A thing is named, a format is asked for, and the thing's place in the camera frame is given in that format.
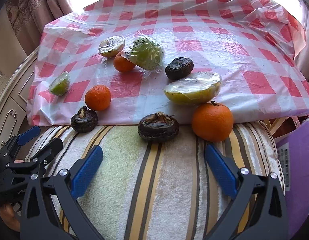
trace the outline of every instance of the orange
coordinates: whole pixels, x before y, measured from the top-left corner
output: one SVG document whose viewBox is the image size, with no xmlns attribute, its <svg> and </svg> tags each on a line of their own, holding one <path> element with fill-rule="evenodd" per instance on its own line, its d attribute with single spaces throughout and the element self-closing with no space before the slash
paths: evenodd
<svg viewBox="0 0 309 240">
<path fill-rule="evenodd" d="M 113 66 L 116 70 L 124 73 L 133 70 L 136 65 L 127 60 L 124 51 L 121 51 L 114 58 Z"/>
<path fill-rule="evenodd" d="M 211 101 L 199 106 L 192 116 L 192 130 L 202 139 L 210 142 L 225 140 L 234 124 L 228 107 Z"/>
<path fill-rule="evenodd" d="M 91 110 L 102 111 L 109 107 L 111 94 L 109 88 L 104 85 L 97 85 L 91 88 L 85 95 L 84 101 Z"/>
</svg>

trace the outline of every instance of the metal bolt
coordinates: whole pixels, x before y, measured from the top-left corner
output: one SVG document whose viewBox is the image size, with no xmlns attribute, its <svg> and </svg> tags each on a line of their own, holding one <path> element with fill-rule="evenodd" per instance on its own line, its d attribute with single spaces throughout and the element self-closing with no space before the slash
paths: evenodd
<svg viewBox="0 0 309 240">
<path fill-rule="evenodd" d="M 273 179 L 278 178 L 278 175 L 274 172 L 270 173 L 270 177 L 272 177 Z"/>
<path fill-rule="evenodd" d="M 248 175 L 249 174 L 249 170 L 247 168 L 241 168 L 240 169 L 240 172 L 243 174 L 243 175 Z"/>
<path fill-rule="evenodd" d="M 59 171 L 59 174 L 61 176 L 66 176 L 68 174 L 68 170 L 67 169 L 62 169 L 61 171 Z"/>
<path fill-rule="evenodd" d="M 35 173 L 35 174 L 32 174 L 30 178 L 33 179 L 33 180 L 34 180 L 34 179 L 37 179 L 37 178 L 38 178 L 38 175 L 37 175 L 36 173 Z"/>
</svg>

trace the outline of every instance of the striped fabric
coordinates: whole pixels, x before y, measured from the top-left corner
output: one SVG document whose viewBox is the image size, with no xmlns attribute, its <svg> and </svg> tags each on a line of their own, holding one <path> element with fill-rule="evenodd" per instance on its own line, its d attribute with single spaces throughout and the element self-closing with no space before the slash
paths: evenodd
<svg viewBox="0 0 309 240">
<path fill-rule="evenodd" d="M 206 142 L 190 126 L 180 126 L 177 138 L 163 144 L 142 141 L 137 126 L 97 126 L 87 134 L 51 127 L 26 160 L 53 138 L 61 138 L 64 149 L 48 165 L 49 175 L 69 169 L 93 145 L 103 148 L 104 161 L 78 202 L 106 240 L 202 240 L 229 203 L 204 161 Z M 216 146 L 254 174 L 276 172 L 284 188 L 276 145 L 262 122 L 235 124 Z M 238 232 L 254 201 L 252 196 Z M 55 196 L 53 203 L 64 230 L 74 234 Z"/>
</svg>

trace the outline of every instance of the checkered tablecloth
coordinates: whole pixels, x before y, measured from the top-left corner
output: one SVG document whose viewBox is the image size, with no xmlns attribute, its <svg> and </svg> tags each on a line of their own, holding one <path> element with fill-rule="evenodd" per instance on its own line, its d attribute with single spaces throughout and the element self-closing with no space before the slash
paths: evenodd
<svg viewBox="0 0 309 240">
<path fill-rule="evenodd" d="M 194 107 L 177 106 L 164 95 L 164 71 L 136 67 L 119 73 L 98 54 L 99 43 L 123 35 L 126 48 L 140 33 L 165 49 L 165 64 L 189 57 L 194 70 L 213 70 L 223 86 L 215 101 L 228 106 L 236 122 L 309 114 L 309 85 L 293 57 L 305 45 L 304 30 L 286 9 L 271 0 L 100 0 L 45 26 L 30 89 L 30 124 L 69 124 L 85 93 L 103 84 L 110 107 L 99 124 L 136 124 L 163 111 L 181 124 Z M 63 71 L 69 92 L 56 97 L 49 84 Z"/>
</svg>

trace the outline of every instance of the blue textured pad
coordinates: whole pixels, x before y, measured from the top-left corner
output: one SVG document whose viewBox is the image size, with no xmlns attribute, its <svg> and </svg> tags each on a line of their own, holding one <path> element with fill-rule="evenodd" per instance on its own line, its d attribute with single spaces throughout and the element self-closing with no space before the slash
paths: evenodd
<svg viewBox="0 0 309 240">
<path fill-rule="evenodd" d="M 88 153 L 84 164 L 71 181 L 71 195 L 75 199 L 84 195 L 93 176 L 96 174 L 102 163 L 102 148 L 100 146 L 94 146 L 91 151 L 91 154 Z"/>
<path fill-rule="evenodd" d="M 40 134 L 40 127 L 34 126 L 24 132 L 23 134 L 19 135 L 18 138 L 18 145 L 25 145 L 26 143 L 30 142 L 33 138 L 37 137 Z"/>
<path fill-rule="evenodd" d="M 223 193 L 230 196 L 232 199 L 235 199 L 238 193 L 236 178 L 213 144 L 208 144 L 206 146 L 205 160 L 212 170 L 213 175 L 218 181 Z"/>
</svg>

